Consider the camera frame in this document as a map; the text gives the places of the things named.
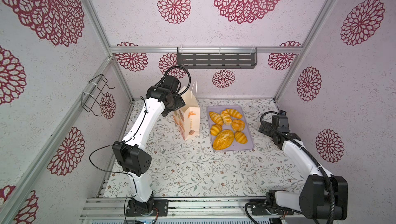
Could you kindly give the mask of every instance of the large oval bread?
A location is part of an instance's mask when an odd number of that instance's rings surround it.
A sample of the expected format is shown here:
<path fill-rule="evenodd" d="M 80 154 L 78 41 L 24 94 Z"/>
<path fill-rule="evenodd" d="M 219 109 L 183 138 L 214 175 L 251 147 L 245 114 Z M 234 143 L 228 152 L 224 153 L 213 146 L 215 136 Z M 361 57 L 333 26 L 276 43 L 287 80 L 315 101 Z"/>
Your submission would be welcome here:
<path fill-rule="evenodd" d="M 220 124 L 216 123 L 210 128 L 210 134 L 213 136 L 217 136 L 222 130 L 223 127 Z"/>
<path fill-rule="evenodd" d="M 245 128 L 245 122 L 235 119 L 234 121 L 232 121 L 231 127 L 234 131 L 242 131 Z"/>
<path fill-rule="evenodd" d="M 233 118 L 242 118 L 242 114 L 239 113 L 236 109 L 226 109 L 228 113 L 230 113 L 230 116 Z"/>
<path fill-rule="evenodd" d="M 235 140 L 240 144 L 246 144 L 248 142 L 246 135 L 240 131 L 235 132 Z"/>
<path fill-rule="evenodd" d="M 213 142 L 213 149 L 214 150 L 223 150 L 227 147 L 231 146 L 232 142 L 234 141 L 234 133 L 229 130 L 223 130 L 220 132 L 215 141 Z"/>
<path fill-rule="evenodd" d="M 232 123 L 232 119 L 228 111 L 222 111 L 221 118 L 223 119 L 225 125 L 230 125 Z"/>
<path fill-rule="evenodd" d="M 216 112 L 209 112 L 210 119 L 212 119 L 213 122 L 223 125 L 223 119 L 221 118 L 220 114 Z"/>

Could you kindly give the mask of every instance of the floral tablecloth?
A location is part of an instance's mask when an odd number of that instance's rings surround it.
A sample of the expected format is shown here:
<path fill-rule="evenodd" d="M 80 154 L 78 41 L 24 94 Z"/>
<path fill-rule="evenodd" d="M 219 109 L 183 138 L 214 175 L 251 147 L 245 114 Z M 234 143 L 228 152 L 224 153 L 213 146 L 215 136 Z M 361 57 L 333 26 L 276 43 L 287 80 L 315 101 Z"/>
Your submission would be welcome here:
<path fill-rule="evenodd" d="M 147 171 L 156 197 L 165 196 L 264 196 L 268 190 L 299 192 L 304 178 L 291 160 L 259 133 L 260 116 L 277 111 L 272 100 L 199 100 L 200 135 L 184 141 L 171 115 L 158 118 L 147 141 L 152 156 Z M 212 105 L 240 105 L 244 111 L 255 147 L 249 151 L 214 152 L 211 148 L 206 108 Z M 137 101 L 128 132 L 143 106 Z M 115 163 L 113 171 L 122 171 Z M 112 173 L 104 197 L 130 197 L 134 186 L 124 174 Z"/>

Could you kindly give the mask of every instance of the paper bag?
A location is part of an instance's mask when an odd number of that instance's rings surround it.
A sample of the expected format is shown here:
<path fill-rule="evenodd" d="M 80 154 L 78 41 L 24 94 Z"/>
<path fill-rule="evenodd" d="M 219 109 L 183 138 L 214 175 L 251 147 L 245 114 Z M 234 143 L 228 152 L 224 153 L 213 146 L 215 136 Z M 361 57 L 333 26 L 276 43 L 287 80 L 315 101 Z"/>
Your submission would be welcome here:
<path fill-rule="evenodd" d="M 181 88 L 179 93 L 183 92 L 185 88 L 185 86 Z M 181 97 L 186 105 L 173 112 L 173 119 L 179 127 L 181 137 L 183 137 L 184 140 L 188 140 L 199 135 L 201 109 L 198 106 L 196 97 L 190 89 L 183 93 Z"/>

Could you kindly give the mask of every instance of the purple tray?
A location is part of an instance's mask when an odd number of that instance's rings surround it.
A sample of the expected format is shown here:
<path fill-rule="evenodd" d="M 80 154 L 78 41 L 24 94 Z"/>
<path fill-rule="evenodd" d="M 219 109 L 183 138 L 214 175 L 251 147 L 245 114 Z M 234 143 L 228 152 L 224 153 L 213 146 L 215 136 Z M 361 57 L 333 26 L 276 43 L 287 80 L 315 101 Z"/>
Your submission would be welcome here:
<path fill-rule="evenodd" d="M 254 147 L 254 143 L 253 143 L 253 139 L 251 138 L 250 135 L 250 131 L 249 131 L 249 127 L 248 127 L 248 122 L 246 121 L 245 118 L 245 113 L 242 110 L 242 107 L 240 107 L 239 105 L 227 105 L 227 106 L 208 106 L 206 111 L 207 111 L 207 119 L 209 121 L 209 134 L 210 134 L 210 127 L 212 127 L 212 125 L 215 124 L 215 122 L 212 121 L 212 119 L 210 119 L 210 115 L 209 112 L 216 112 L 218 114 L 221 114 L 222 111 L 224 111 L 225 109 L 236 109 L 237 111 L 239 111 L 239 113 L 242 114 L 242 118 L 233 118 L 231 117 L 233 120 L 234 119 L 239 119 L 242 120 L 243 122 L 245 122 L 245 129 L 242 130 L 242 132 L 246 135 L 247 137 L 247 143 L 246 144 L 240 144 L 239 142 L 237 142 L 235 139 L 232 142 L 231 146 L 227 147 L 226 149 L 223 150 L 214 150 L 213 149 L 213 142 L 215 140 L 215 136 L 210 135 L 210 139 L 212 141 L 212 149 L 215 152 L 219 152 L 219 151 L 243 151 L 243 150 L 252 150 Z M 223 125 L 223 130 L 226 129 L 230 129 L 232 132 L 234 132 L 234 130 L 232 129 L 231 125 Z"/>

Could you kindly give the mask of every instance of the toy bread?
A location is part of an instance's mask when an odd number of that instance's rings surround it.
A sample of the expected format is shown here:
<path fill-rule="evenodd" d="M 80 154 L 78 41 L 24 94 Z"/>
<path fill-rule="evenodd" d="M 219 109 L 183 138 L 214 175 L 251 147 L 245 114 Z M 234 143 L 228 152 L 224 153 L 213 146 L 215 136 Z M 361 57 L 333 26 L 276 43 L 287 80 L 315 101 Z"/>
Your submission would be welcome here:
<path fill-rule="evenodd" d="M 228 111 L 222 111 L 221 118 L 223 119 L 225 125 L 230 125 L 232 123 L 232 119 Z"/>
<path fill-rule="evenodd" d="M 230 116 L 233 118 L 242 118 L 242 114 L 239 113 L 236 109 L 226 109 L 228 113 L 230 113 Z"/>
<path fill-rule="evenodd" d="M 235 132 L 235 140 L 240 144 L 246 144 L 248 142 L 246 135 L 240 131 Z"/>
<path fill-rule="evenodd" d="M 234 141 L 234 133 L 226 129 L 220 132 L 215 141 L 213 142 L 213 149 L 214 150 L 223 150 L 227 147 L 231 146 L 232 142 Z"/>
<path fill-rule="evenodd" d="M 213 135 L 213 136 L 217 136 L 221 131 L 223 130 L 223 127 L 221 127 L 221 125 L 220 124 L 215 124 L 215 125 L 213 125 L 211 128 L 210 128 L 210 133 Z"/>
<path fill-rule="evenodd" d="M 212 119 L 213 122 L 223 125 L 223 119 L 221 119 L 220 114 L 216 112 L 209 112 L 210 119 Z"/>
<path fill-rule="evenodd" d="M 234 131 L 242 131 L 245 128 L 245 123 L 242 120 L 235 119 L 232 121 L 231 127 Z"/>

